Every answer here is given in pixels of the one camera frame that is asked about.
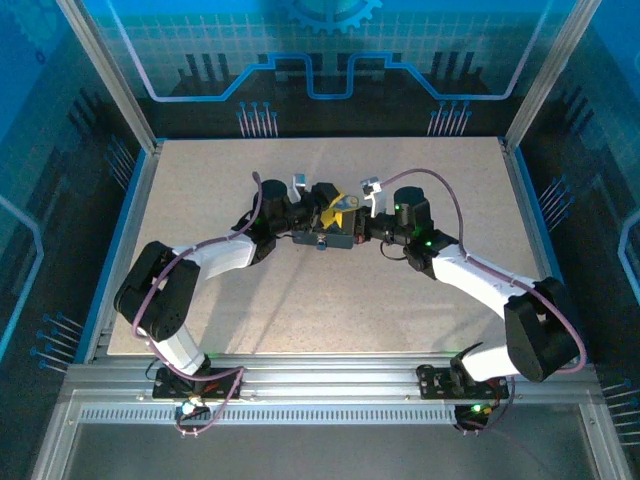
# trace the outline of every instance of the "beige table surface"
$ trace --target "beige table surface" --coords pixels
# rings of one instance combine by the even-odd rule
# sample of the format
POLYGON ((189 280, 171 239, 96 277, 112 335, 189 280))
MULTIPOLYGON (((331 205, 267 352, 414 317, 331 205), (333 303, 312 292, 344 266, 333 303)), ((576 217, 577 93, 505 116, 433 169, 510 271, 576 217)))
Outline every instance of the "beige table surface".
MULTIPOLYGON (((251 207, 263 180, 333 182, 360 196, 359 181, 422 166, 455 189, 465 242, 477 255, 535 277, 500 147, 495 138, 375 138, 167 141, 136 245, 185 245, 218 236, 251 207)), ((389 188, 416 185, 431 202, 437 228, 457 236, 453 204, 431 177, 412 175, 389 188)), ((207 352, 442 352, 504 337, 502 320, 454 287, 405 262, 383 258, 378 242, 317 251, 278 242, 257 266, 211 279, 191 305, 187 325, 207 352)), ((390 254, 399 253, 397 247, 390 254)), ((148 353, 118 317, 110 354, 148 353)))

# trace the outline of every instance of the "yellow object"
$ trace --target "yellow object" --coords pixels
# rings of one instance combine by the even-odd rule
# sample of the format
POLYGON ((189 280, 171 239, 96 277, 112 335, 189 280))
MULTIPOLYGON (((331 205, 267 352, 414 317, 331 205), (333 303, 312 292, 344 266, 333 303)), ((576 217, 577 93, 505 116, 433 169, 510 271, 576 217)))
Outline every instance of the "yellow object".
POLYGON ((329 228, 334 223, 337 224, 339 228, 342 228, 342 214, 357 210, 360 206, 358 197, 346 195, 342 193, 342 190, 338 187, 336 187, 336 190, 340 192, 340 195, 338 195, 335 200, 331 202, 331 205, 320 215, 320 222, 323 228, 329 228))

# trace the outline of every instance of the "glass enclosure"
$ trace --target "glass enclosure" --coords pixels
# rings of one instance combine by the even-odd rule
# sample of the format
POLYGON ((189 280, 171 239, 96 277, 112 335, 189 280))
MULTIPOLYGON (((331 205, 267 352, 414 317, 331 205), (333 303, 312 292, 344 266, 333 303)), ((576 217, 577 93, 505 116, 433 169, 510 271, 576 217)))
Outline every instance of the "glass enclosure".
MULTIPOLYGON (((603 385, 628 378, 634 388, 640 382, 638 18, 637 2, 602 2, 521 146, 603 385)), ((637 442, 628 434, 638 417, 626 418, 621 438, 637 442)))
POLYGON ((23 478, 77 344, 53 321, 82 329, 139 146, 55 2, 0 2, 0 72, 0 444, 23 478))
MULTIPOLYGON (((160 138, 495 137, 507 132, 574 3, 87 0, 84 7, 160 138)), ((638 18, 637 1, 603 0, 518 152, 591 360, 604 385, 629 379, 634 388, 638 18)), ((2 472, 22 478, 142 162, 52 0, 0 0, 0 69, 0 398, 12 412, 3 414, 0 444, 10 459, 2 472)), ((632 401, 617 411, 629 422, 618 433, 631 455, 640 442, 635 408, 632 401)))
POLYGON ((168 138, 503 135, 569 0, 89 0, 168 138))

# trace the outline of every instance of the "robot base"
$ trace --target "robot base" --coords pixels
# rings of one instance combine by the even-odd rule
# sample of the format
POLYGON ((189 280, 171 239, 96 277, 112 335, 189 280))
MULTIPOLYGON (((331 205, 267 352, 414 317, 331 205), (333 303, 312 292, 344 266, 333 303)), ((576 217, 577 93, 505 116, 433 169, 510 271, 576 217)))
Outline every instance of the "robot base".
POLYGON ((435 368, 420 365, 416 369, 422 400, 465 400, 466 403, 488 403, 509 398, 509 389, 504 377, 473 385, 461 385, 450 368, 435 368))
MULTIPOLYGON (((225 368, 210 368, 208 372, 199 372, 202 375, 216 375, 225 372, 225 368)), ((155 400, 187 400, 192 395, 198 395, 202 399, 224 399, 233 386, 235 375, 229 375, 214 382, 190 382, 171 372, 168 368, 159 368, 156 373, 156 381, 153 386, 153 398, 155 400)), ((242 383, 238 385, 232 399, 240 398, 242 383)))

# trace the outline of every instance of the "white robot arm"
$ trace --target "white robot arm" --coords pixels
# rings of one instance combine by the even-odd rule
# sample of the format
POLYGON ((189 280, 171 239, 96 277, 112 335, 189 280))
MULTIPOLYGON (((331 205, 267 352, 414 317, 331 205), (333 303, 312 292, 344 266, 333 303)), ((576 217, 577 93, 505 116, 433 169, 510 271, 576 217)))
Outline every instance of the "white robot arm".
MULTIPOLYGON (((375 199, 382 192, 377 181, 362 185, 365 198, 375 199)), ((493 310, 505 322, 505 341, 474 345, 452 360, 452 376, 461 388, 514 374, 540 382, 578 354, 574 339, 562 324, 523 288, 534 289, 572 317, 573 307, 564 286, 553 278, 535 282, 488 262, 471 261, 457 240, 434 228, 422 189, 397 190, 393 214, 384 213, 380 201, 375 210, 359 207, 355 197, 342 194, 329 183, 318 183, 307 191, 300 175, 294 176, 293 190, 294 203, 282 182, 263 182, 259 222, 231 241, 187 255, 154 295, 142 314, 139 330, 178 371, 193 376, 206 374, 210 367, 184 326, 194 294, 216 275, 263 260, 275 248, 277 236, 285 232, 293 234, 294 243, 318 249, 352 248, 372 239, 401 245, 416 271, 461 289, 493 310), (488 273, 486 267, 509 281, 488 273)), ((241 220, 234 230, 246 224, 247 220, 241 220)), ((116 295, 116 310, 133 322, 159 272, 188 248, 170 248, 159 242, 147 245, 116 295)))

